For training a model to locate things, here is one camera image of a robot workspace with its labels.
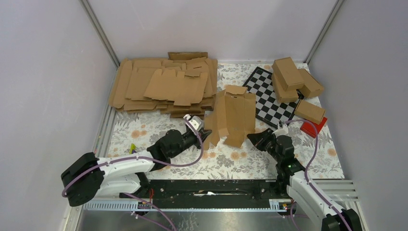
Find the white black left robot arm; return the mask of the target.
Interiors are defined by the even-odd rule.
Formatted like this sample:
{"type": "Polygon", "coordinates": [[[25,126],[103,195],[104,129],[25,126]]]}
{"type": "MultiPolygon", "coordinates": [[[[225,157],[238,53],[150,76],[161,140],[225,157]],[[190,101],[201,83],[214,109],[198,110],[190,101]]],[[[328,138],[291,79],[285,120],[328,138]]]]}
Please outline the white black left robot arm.
{"type": "Polygon", "coordinates": [[[171,129],[152,146],[127,157],[97,158],[93,152],[83,154],[61,174],[62,196],[70,206],[83,205],[95,196],[133,193],[143,198],[149,193],[145,174],[166,166],[171,159],[192,146],[200,149],[211,130],[200,129],[195,135],[171,129]]]}

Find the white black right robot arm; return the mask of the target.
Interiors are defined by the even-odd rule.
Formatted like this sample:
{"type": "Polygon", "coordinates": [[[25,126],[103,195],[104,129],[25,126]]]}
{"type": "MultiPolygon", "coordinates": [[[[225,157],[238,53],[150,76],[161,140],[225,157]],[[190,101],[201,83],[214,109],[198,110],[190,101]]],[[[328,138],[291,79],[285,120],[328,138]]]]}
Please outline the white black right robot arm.
{"type": "Polygon", "coordinates": [[[282,198],[290,197],[322,231],[360,231],[360,217],[353,209],[345,209],[331,199],[307,175],[306,168],[294,155],[292,138],[267,129],[248,134],[252,145],[267,152],[277,162],[274,191],[282,198]]]}

